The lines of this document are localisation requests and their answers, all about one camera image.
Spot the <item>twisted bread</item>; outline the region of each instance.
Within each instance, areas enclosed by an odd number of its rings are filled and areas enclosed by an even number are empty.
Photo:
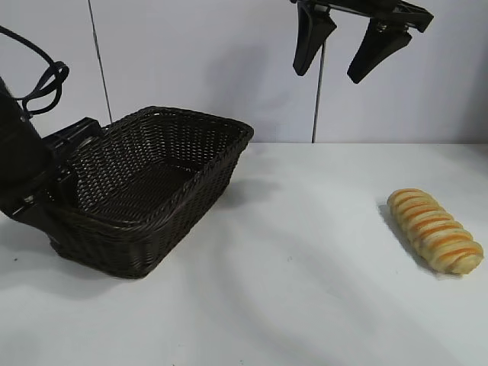
[[[483,260],[481,245],[430,194],[400,189],[388,206],[412,247],[436,271],[467,275]]]

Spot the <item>wicker basket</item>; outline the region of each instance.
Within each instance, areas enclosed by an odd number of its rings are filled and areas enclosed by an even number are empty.
[[[145,108],[105,127],[69,164],[77,204],[46,202],[63,258],[121,278],[148,275],[229,184],[252,128],[174,108]]]

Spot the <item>basket rim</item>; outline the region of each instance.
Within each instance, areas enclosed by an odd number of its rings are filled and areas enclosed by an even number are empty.
[[[43,203],[48,210],[55,210],[60,212],[62,215],[71,216],[71,217],[78,217],[82,218],[83,220],[89,220],[91,222],[97,223],[99,226],[110,227],[111,229],[119,229],[119,230],[136,230],[139,227],[145,227],[148,223],[151,223],[156,217],[161,217],[158,220],[158,224],[160,226],[164,225],[168,222],[171,217],[183,206],[186,202],[196,194],[197,190],[200,186],[206,183],[206,180],[211,177],[213,174],[217,174],[221,166],[225,166],[231,159],[236,159],[239,157],[241,152],[246,148],[247,144],[251,140],[252,136],[254,135],[254,129],[245,124],[241,121],[234,120],[231,118],[225,117],[218,117],[212,114],[207,114],[203,112],[196,112],[188,109],[181,109],[181,108],[169,108],[169,107],[156,107],[150,106],[143,108],[137,112],[127,115],[126,117],[121,118],[120,120],[114,122],[113,124],[109,124],[104,129],[118,129],[124,126],[127,123],[134,122],[135,120],[147,115],[153,114],[155,112],[172,112],[174,114],[181,114],[181,115],[189,115],[194,114],[195,116],[199,117],[209,117],[221,122],[225,122],[227,124],[231,124],[235,127],[238,127],[242,130],[239,137],[235,139],[235,141],[228,145],[225,149],[221,152],[216,154],[209,162],[207,162],[201,170],[195,173],[195,175],[185,182],[180,188],[178,188],[172,195],[169,197],[165,202],[162,202],[161,205],[158,207],[157,210],[154,210],[146,217],[141,220],[135,221],[122,221],[122,220],[111,220],[107,217],[98,216],[94,213],[89,213],[87,211],[81,210],[75,207],[69,207],[66,205],[61,204],[53,204],[53,203]]]

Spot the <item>white table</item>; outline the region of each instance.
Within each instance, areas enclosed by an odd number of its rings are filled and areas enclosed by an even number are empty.
[[[488,146],[251,145],[141,281],[2,219],[0,365],[485,366],[488,265],[459,280],[416,263],[384,214],[410,186],[488,250]]]

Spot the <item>black cable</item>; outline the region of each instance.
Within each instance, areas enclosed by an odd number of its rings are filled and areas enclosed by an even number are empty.
[[[31,50],[33,50],[35,53],[41,56],[49,64],[49,68],[40,77],[39,82],[34,87],[34,90],[28,95],[24,96],[23,98],[13,98],[10,95],[5,95],[4,93],[2,93],[2,95],[4,95],[6,98],[11,98],[16,101],[21,101],[22,109],[24,110],[24,113],[27,115],[28,118],[31,118],[36,114],[42,114],[51,111],[55,106],[57,106],[59,100],[61,99],[61,94],[63,92],[62,85],[63,82],[68,77],[69,67],[61,61],[54,62],[53,59],[51,59],[49,55],[45,53],[41,48],[39,48],[29,40],[26,40],[22,36],[19,36],[18,34],[12,32],[11,30],[1,25],[0,25],[0,33],[3,33],[4,35],[16,40],[17,42],[22,43],[26,47],[29,47]],[[51,77],[53,76],[54,76],[54,80],[49,84],[47,84],[49,79],[51,79]],[[29,101],[42,98],[54,91],[56,91],[54,99],[47,107],[37,109],[35,111],[28,110],[27,103],[29,103]]]

